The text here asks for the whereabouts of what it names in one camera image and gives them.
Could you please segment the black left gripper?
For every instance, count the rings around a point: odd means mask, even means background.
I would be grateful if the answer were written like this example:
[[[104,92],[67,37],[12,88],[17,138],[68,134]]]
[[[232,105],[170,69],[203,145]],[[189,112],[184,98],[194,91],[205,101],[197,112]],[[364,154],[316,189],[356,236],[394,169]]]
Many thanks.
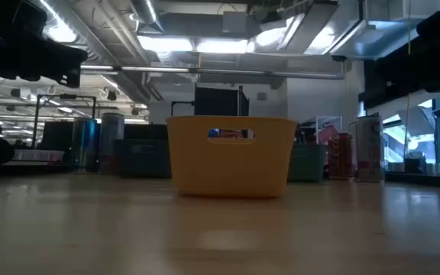
[[[56,80],[66,87],[80,87],[81,64],[88,59],[85,50],[65,46],[51,39],[23,34],[0,37],[0,77]]]

